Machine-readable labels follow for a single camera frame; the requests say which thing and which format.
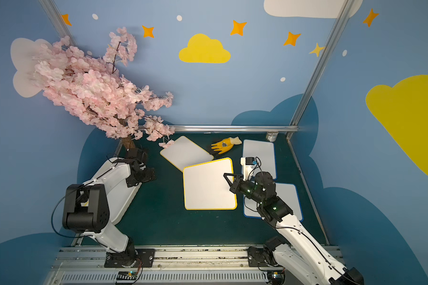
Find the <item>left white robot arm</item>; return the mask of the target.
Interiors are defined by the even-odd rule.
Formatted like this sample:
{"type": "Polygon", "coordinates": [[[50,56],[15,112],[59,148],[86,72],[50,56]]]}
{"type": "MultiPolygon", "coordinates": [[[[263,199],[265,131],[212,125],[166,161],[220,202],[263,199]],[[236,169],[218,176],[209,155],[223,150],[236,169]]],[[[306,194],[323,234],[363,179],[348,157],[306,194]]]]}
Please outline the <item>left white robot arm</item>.
{"type": "Polygon", "coordinates": [[[131,237],[116,225],[121,221],[142,184],[154,180],[148,155],[131,148],[124,158],[108,159],[93,177],[72,184],[63,198],[63,228],[88,237],[107,252],[106,268],[143,268],[131,237]]]}

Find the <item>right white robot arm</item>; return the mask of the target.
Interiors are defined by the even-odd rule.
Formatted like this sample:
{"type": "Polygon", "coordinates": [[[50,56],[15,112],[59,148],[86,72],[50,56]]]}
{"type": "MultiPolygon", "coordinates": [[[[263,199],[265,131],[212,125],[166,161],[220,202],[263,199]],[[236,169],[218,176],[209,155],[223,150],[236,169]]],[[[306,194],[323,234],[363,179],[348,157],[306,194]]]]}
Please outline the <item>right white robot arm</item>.
{"type": "Polygon", "coordinates": [[[262,220],[280,237],[267,241],[263,258],[267,266],[284,267],[304,285],[363,285],[356,268],[348,269],[304,228],[293,210],[276,192],[268,172],[259,172],[253,181],[243,175],[225,173],[229,190],[257,203],[262,220]]]}

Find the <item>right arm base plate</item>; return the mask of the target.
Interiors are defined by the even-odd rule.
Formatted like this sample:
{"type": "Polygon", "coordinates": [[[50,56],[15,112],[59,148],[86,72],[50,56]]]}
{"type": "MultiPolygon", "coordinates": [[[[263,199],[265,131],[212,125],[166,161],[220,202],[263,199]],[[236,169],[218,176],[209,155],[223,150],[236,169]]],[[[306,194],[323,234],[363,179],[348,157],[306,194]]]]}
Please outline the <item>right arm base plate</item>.
{"type": "Polygon", "coordinates": [[[268,248],[249,247],[247,259],[249,267],[281,267],[275,260],[273,252],[268,248]]]}

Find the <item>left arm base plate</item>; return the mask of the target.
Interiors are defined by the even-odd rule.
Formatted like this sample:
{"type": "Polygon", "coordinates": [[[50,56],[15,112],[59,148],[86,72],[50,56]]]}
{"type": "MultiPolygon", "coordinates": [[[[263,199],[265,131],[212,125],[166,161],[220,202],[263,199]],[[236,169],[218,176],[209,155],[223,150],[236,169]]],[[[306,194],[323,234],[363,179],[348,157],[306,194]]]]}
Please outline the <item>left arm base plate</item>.
{"type": "Polygon", "coordinates": [[[151,268],[155,257],[155,250],[150,248],[135,249],[120,253],[107,252],[105,268],[151,268]]]}

